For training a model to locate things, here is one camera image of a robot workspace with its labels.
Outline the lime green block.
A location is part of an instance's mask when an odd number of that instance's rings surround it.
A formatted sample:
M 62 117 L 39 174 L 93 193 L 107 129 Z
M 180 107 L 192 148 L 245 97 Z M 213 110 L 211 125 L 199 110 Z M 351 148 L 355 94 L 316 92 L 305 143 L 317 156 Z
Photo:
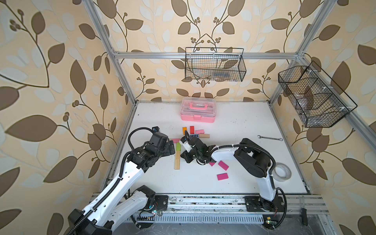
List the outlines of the lime green block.
M 180 153 L 181 152 L 181 144 L 180 143 L 177 143 L 176 144 L 176 153 Z

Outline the wooden block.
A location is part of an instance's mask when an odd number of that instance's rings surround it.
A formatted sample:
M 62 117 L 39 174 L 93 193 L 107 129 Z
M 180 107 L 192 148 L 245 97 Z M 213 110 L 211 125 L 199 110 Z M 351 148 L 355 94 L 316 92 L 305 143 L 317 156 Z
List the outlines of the wooden block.
M 177 151 L 176 154 L 175 154 L 175 161 L 176 162 L 180 162 L 180 158 L 181 158 L 180 153 L 181 153 L 180 151 Z
M 179 170 L 180 169 L 180 160 L 175 160 L 174 169 Z

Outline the light pink block top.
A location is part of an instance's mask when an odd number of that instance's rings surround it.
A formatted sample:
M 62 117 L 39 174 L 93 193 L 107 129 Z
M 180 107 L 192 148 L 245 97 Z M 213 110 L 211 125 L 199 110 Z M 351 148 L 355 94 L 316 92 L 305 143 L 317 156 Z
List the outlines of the light pink block top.
M 196 130 L 195 133 L 196 134 L 204 134 L 205 131 L 203 129 L 200 129 L 200 130 Z

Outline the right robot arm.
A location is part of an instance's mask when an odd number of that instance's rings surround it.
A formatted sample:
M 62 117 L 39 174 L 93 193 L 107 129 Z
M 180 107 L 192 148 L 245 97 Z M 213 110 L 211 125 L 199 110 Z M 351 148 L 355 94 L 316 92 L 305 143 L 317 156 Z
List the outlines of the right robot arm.
M 275 211 L 281 205 L 278 193 L 281 189 L 276 188 L 273 180 L 273 170 L 276 161 L 264 148 L 248 138 L 241 140 L 236 145 L 207 146 L 198 137 L 185 134 L 179 141 L 185 149 L 181 157 L 191 163 L 196 160 L 200 165 L 221 163 L 224 160 L 236 160 L 244 169 L 256 178 L 259 188 L 259 200 L 257 205 L 262 210 Z

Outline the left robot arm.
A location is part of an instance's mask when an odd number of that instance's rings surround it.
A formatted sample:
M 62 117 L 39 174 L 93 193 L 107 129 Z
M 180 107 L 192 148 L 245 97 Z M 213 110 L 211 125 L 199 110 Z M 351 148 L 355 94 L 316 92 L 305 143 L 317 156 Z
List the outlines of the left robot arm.
M 161 158 L 175 153 L 174 143 L 158 127 L 146 128 L 152 136 L 140 147 L 126 152 L 115 178 L 84 209 L 73 210 L 69 217 L 69 235 L 111 235 L 116 228 L 136 212 L 153 211 L 158 203 L 155 191 L 147 186 L 132 185 Z

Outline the magenta block right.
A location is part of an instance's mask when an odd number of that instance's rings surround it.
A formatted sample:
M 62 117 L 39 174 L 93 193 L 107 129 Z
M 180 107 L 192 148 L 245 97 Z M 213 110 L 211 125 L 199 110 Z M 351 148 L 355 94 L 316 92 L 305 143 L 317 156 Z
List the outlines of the magenta block right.
M 225 171 L 227 171 L 227 170 L 229 169 L 229 166 L 228 166 L 226 163 L 224 163 L 223 161 L 219 161 L 218 165 L 219 165 L 222 169 L 224 169 Z

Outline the magenta block bottom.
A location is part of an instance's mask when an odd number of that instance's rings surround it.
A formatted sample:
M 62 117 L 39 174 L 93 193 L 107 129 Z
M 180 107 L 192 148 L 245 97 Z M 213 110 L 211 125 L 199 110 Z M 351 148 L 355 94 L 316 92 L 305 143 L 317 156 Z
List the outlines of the magenta block bottom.
M 217 175 L 217 180 L 218 180 L 218 181 L 226 180 L 226 179 L 228 179 L 228 178 L 229 178 L 229 176 L 228 176 L 227 173 L 222 173 L 222 174 L 218 174 L 218 175 Z

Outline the pink plastic storage box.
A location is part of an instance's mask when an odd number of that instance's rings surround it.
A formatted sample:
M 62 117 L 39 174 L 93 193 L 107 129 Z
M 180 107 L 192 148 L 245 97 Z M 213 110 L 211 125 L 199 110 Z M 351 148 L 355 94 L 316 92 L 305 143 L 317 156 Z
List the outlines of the pink plastic storage box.
M 216 101 L 207 98 L 185 97 L 181 103 L 180 116 L 184 121 L 214 123 Z

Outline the silver wrench on table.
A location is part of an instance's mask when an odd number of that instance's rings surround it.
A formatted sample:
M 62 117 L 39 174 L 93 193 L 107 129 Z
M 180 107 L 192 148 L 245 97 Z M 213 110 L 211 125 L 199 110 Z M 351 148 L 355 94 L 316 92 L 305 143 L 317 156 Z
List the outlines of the silver wrench on table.
M 267 139 L 267 140 L 274 140 L 274 141 L 283 141 L 283 138 L 273 138 L 273 137 L 265 137 L 261 135 L 257 135 L 258 139 Z

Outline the white tape roll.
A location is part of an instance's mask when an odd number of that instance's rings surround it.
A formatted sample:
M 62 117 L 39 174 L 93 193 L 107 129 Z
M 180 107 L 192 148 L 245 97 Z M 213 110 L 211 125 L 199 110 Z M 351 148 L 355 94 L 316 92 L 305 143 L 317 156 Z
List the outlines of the white tape roll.
M 283 163 L 276 163 L 276 166 L 272 172 L 274 180 L 278 182 L 285 182 L 291 179 L 292 172 L 290 168 Z

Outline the aluminium frame rail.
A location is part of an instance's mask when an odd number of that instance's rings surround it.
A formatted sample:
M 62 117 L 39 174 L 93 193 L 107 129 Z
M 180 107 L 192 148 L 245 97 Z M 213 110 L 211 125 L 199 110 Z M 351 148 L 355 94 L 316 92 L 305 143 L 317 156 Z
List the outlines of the aluminium frame rail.
M 310 224 L 309 218 L 319 221 L 325 235 L 337 233 L 329 210 L 319 195 L 281 196 L 285 201 L 284 212 L 247 212 L 242 194 L 167 194 L 168 207 L 162 215 L 148 220 L 137 220 L 136 212 L 124 222 L 141 223 L 199 223 L 199 224 L 258 224 L 275 229 L 282 218 L 296 216 L 302 226 Z

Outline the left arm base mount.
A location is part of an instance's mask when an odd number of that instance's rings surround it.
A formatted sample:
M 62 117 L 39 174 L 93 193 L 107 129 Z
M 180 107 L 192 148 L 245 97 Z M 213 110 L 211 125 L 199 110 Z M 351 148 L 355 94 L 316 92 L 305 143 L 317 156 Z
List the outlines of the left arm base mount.
M 136 219 L 148 220 L 154 218 L 156 215 L 162 215 L 162 212 L 167 210 L 168 199 L 167 195 L 154 196 L 151 202 L 147 202 L 146 207 L 137 213 Z

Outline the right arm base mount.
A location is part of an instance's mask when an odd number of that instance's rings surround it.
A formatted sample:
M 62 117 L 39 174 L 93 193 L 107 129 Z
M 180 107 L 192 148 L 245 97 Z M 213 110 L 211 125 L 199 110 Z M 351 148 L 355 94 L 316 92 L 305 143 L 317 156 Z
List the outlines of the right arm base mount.
M 260 196 L 244 197 L 247 212 L 284 212 L 285 201 L 281 196 L 276 196 L 273 201 L 267 201 Z

